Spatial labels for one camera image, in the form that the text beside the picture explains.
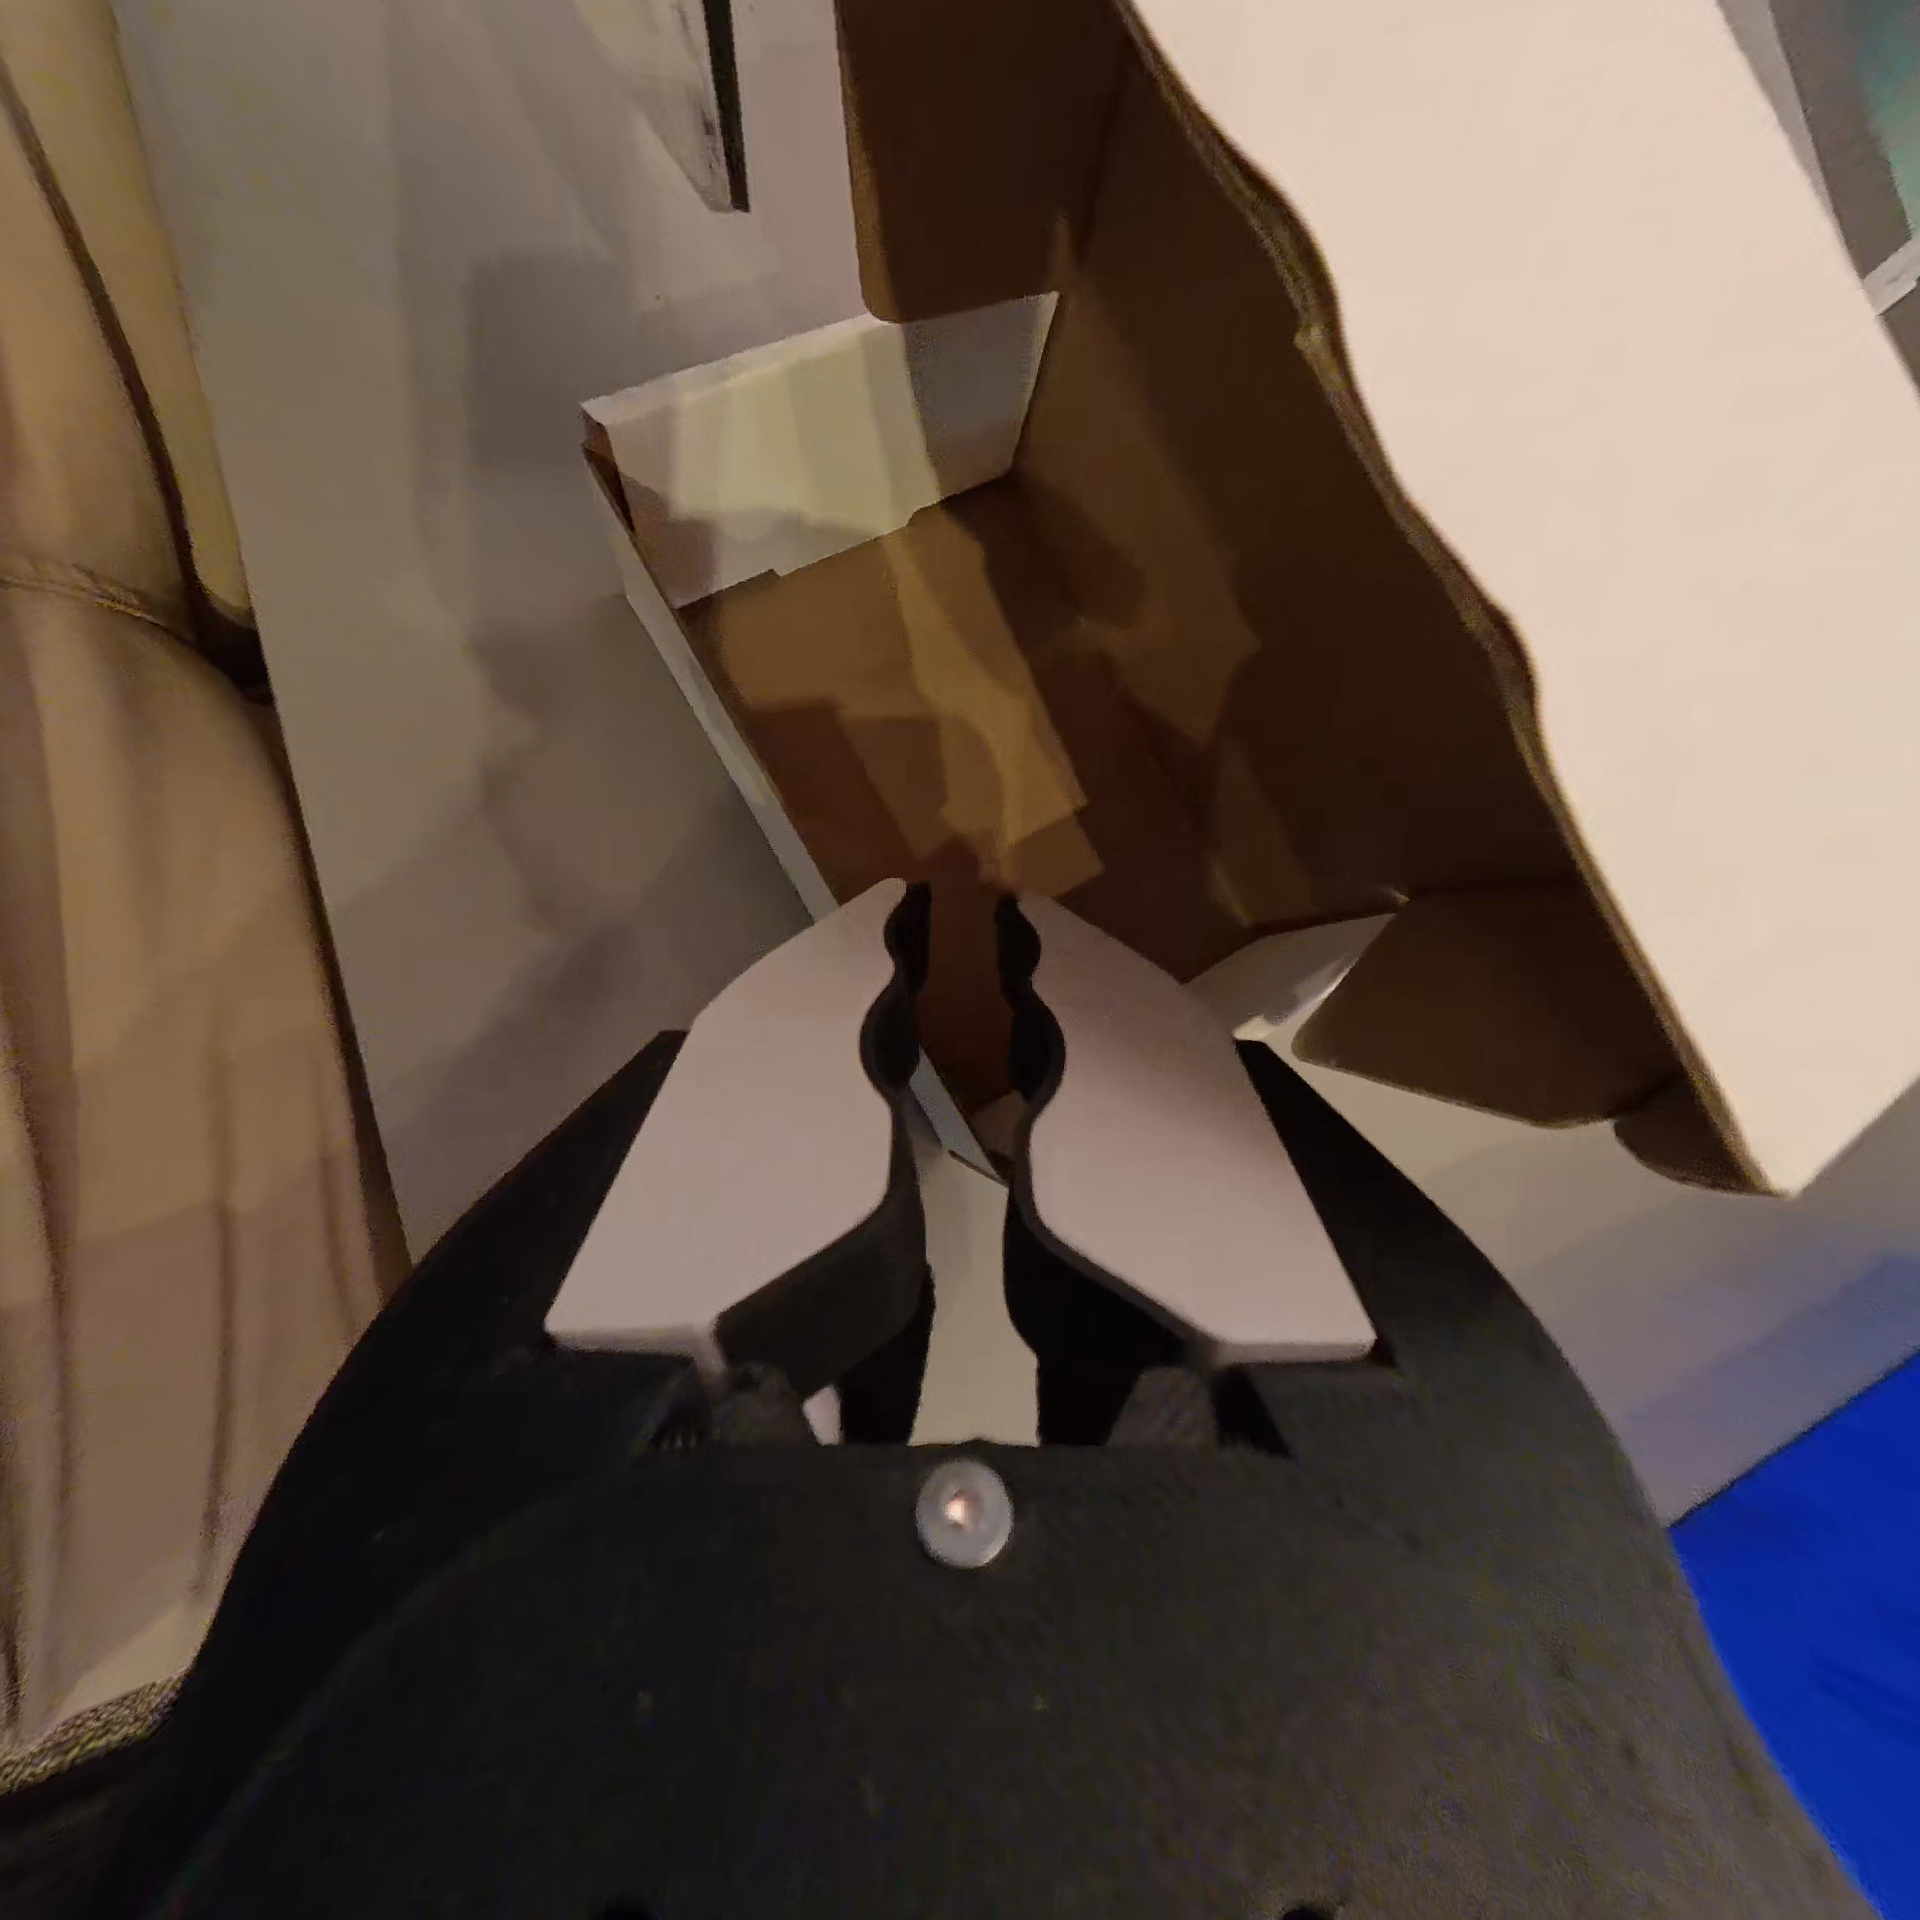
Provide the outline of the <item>white cardboard box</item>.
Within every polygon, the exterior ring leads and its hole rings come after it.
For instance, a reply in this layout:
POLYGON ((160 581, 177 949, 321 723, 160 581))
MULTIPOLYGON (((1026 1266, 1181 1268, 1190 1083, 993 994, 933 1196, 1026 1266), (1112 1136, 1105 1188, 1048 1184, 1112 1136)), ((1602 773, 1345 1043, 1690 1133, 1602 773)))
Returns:
POLYGON ((589 401, 632 600, 840 904, 1800 1193, 1915 1088, 1915 386, 1721 4, 829 4, 846 321, 589 401))

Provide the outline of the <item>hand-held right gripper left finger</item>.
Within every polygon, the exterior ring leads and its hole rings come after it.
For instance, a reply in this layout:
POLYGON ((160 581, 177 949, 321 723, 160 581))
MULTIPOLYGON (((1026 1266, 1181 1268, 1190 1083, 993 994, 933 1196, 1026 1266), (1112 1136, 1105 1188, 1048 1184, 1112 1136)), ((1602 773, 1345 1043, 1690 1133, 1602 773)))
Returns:
POLYGON ((930 890, 882 881, 684 1036, 545 1330, 581 1354, 777 1369, 840 1436, 915 1431, 933 1319, 909 1130, 930 890))

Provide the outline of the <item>dark framed panel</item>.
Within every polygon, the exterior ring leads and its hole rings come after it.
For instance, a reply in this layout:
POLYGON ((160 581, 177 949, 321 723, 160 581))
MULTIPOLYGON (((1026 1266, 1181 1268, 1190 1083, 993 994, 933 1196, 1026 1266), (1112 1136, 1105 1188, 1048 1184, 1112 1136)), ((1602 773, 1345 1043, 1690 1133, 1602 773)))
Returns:
POLYGON ((1917 284, 1917 4, 1773 2, 1816 171, 1874 314, 1917 284))

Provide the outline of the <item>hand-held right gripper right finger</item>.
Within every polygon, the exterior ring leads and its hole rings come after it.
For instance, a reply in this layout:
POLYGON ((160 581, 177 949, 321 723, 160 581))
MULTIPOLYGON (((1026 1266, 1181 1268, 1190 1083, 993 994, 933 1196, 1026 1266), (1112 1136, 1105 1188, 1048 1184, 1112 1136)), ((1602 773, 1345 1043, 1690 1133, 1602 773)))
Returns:
POLYGON ((1043 896, 995 911, 1021 1112, 1004 1298, 1044 1448, 1105 1448, 1145 1377, 1349 1368, 1379 1333, 1242 1059, 1174 975, 1043 896))

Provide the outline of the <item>blue cloth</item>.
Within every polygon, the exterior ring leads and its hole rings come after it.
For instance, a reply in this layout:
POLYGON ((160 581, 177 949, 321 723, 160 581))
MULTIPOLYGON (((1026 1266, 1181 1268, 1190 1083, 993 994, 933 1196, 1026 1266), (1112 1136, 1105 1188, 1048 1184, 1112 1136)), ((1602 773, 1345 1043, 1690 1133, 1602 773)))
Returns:
POLYGON ((1917 1916, 1917 1361, 1670 1528, 1785 1778, 1882 1916, 1917 1916))

